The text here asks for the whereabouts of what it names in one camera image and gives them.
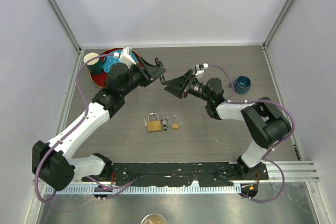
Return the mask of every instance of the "padlock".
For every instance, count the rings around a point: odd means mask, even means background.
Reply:
[[[178,121],[177,121],[177,115],[174,115],[173,116],[173,122],[172,122],[172,129],[173,130],[178,130],[179,129],[179,125],[178,125],[179,123],[178,123]]]
[[[149,117],[151,115],[156,115],[157,117],[157,120],[156,121],[149,121]],[[147,131],[148,132],[153,132],[153,131],[161,131],[162,130],[162,127],[161,127],[161,122],[159,120],[159,115],[156,114],[156,113],[150,113],[148,115],[148,118],[147,118],[148,122],[147,122]]]

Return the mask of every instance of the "blue bowl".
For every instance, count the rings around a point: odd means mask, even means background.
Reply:
[[[239,76],[233,85],[237,94],[245,94],[251,88],[251,80],[246,76]]]

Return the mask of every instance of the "white robotic arm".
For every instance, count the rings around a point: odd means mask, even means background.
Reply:
[[[38,177],[56,191],[63,190],[73,179],[81,179],[89,175],[106,179],[111,175],[112,161],[99,153],[85,158],[73,159],[72,156],[99,126],[120,110],[125,104],[124,97],[128,93],[138,86],[148,86],[165,73],[166,70],[159,60],[156,65],[149,64],[141,57],[135,62],[130,57],[130,53],[130,48],[122,51],[121,63],[112,65],[105,87],[94,96],[85,113],[48,143],[38,141],[33,146],[33,173],[38,173]],[[56,143],[59,144],[50,152],[51,147]],[[38,170],[37,167],[43,158],[45,162]]]
[[[63,135],[68,133],[74,126],[85,116],[83,112],[76,120],[73,121],[64,131],[59,135],[49,140],[49,146],[53,146],[57,141],[61,139]],[[105,162],[97,156],[90,156],[85,158],[75,158],[72,156],[79,148],[79,146],[102,124],[106,123],[110,119],[108,110],[104,109],[99,103],[90,103],[88,116],[79,125],[74,132],[67,136],[61,144],[56,148],[56,152],[63,152],[63,157],[68,161],[70,165],[75,167],[74,179],[81,179],[89,175],[101,174]]]

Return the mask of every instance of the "white wall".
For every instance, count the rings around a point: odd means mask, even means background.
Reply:
[[[56,0],[81,46],[264,42],[285,0]]]
[[[76,52],[46,0],[0,0],[1,223],[22,224],[31,152],[55,133]]]
[[[335,211],[335,1],[296,0],[269,52],[297,122],[300,152],[314,161],[330,210]]]

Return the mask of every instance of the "metal floor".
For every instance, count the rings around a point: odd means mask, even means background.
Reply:
[[[256,198],[271,198],[280,185],[260,184]],[[286,183],[283,195],[266,204],[238,194],[121,195],[107,201],[92,201],[72,211],[92,198],[92,195],[57,195],[53,207],[43,204],[37,224],[140,224],[152,213],[161,214],[168,224],[318,223],[306,183]]]
[[[259,99],[263,96],[278,101],[261,46],[231,47],[178,47],[134,48],[148,62],[159,57],[167,72],[166,79],[183,75],[197,63],[218,64],[232,79],[246,75],[251,79],[247,94],[235,95],[233,100]],[[86,50],[85,54],[102,50]],[[231,93],[225,75],[218,69],[205,72],[203,82],[211,77],[222,79],[224,96]],[[80,85],[90,100],[99,88],[91,81],[89,71],[80,75]],[[78,149],[74,157],[101,153],[113,162],[215,162],[236,161],[248,147],[251,137],[245,123],[211,119],[205,110],[206,103],[188,96],[180,100],[163,90],[159,80],[146,88],[139,87],[125,98],[125,105],[106,124],[96,130]],[[68,124],[84,110],[76,90],[68,116]],[[144,118],[151,112],[168,116],[177,115],[180,129],[148,133]],[[275,161],[297,160],[292,143],[280,145],[269,156]]]

